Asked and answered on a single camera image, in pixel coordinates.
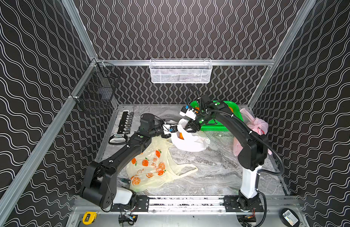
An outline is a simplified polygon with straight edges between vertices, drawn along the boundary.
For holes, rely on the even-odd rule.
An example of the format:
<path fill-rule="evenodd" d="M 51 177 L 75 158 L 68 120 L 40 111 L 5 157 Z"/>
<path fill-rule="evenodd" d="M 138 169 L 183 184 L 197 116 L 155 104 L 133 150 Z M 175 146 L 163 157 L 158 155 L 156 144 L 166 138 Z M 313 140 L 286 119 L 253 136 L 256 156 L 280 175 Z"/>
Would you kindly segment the white plastic bag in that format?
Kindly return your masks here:
<path fill-rule="evenodd" d="M 201 152 L 206 150 L 211 141 L 203 132 L 187 132 L 185 126 L 189 121 L 180 119 L 177 128 L 178 132 L 171 134 L 172 143 L 180 150 L 187 152 Z M 179 133 L 183 134 L 184 140 L 179 138 Z"/>

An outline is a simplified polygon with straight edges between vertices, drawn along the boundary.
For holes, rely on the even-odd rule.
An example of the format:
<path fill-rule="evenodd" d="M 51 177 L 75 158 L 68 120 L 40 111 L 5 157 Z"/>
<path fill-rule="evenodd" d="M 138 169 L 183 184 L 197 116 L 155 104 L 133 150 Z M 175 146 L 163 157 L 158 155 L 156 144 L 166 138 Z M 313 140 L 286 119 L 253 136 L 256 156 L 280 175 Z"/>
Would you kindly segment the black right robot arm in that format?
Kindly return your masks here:
<path fill-rule="evenodd" d="M 258 190 L 260 174 L 266 173 L 273 176 L 281 176 L 285 171 L 284 163 L 269 144 L 267 135 L 260 135 L 250 129 L 243 120 L 235 116 L 224 101 L 214 102 L 207 95 L 201 96 L 195 86 L 189 88 L 189 90 L 192 89 L 195 91 L 195 100 L 199 108 L 196 109 L 191 106 L 189 91 L 187 91 L 185 115 L 191 120 L 187 123 L 185 129 L 197 132 L 201 130 L 203 125 L 206 125 L 211 120 L 215 120 L 225 126 L 237 138 L 242 146 L 237 159 L 243 171 L 237 207 L 243 211 L 252 210 L 254 205 L 259 202 L 259 195 L 261 194 Z M 280 164 L 277 172 L 263 169 L 269 150 Z"/>

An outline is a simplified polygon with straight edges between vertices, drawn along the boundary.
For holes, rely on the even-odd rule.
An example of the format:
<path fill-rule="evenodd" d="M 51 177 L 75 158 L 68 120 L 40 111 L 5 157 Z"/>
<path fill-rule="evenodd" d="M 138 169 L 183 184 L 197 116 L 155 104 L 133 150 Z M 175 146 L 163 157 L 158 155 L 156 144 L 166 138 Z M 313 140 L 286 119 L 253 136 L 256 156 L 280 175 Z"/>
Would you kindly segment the pink plastic bag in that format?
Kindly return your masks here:
<path fill-rule="evenodd" d="M 259 135 L 265 135 L 268 133 L 269 125 L 264 120 L 254 117 L 246 108 L 242 108 L 240 110 L 240 114 L 243 118 L 243 122 L 254 132 L 258 133 Z M 241 146 L 241 143 L 239 140 L 234 137 L 233 141 L 233 154 L 237 157 L 243 147 Z"/>

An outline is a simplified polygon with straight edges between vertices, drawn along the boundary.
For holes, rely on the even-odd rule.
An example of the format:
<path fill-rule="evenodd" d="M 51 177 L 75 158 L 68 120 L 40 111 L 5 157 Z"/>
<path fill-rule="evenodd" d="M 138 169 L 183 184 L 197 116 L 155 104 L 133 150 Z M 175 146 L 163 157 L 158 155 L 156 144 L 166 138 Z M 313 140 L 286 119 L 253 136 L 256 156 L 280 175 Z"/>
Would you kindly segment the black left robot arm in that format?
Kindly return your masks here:
<path fill-rule="evenodd" d="M 114 204 L 127 204 L 132 198 L 130 190 L 117 188 L 117 176 L 127 164 L 151 145 L 152 138 L 169 138 L 177 131 L 151 113 L 141 116 L 139 129 L 115 154 L 101 162 L 88 165 L 79 196 L 102 210 L 112 209 Z"/>

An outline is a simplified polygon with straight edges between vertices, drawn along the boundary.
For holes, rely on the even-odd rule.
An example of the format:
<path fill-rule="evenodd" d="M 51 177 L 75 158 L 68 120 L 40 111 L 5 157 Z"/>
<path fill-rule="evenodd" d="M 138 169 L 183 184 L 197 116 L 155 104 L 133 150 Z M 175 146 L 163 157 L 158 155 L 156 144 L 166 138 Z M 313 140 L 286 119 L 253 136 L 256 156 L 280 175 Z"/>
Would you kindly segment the yellow bag with orange print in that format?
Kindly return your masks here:
<path fill-rule="evenodd" d="M 167 139 L 155 137 L 145 151 L 131 160 L 126 166 L 131 190 L 141 192 L 160 188 L 198 171 L 193 164 L 175 163 L 169 151 L 171 146 Z"/>

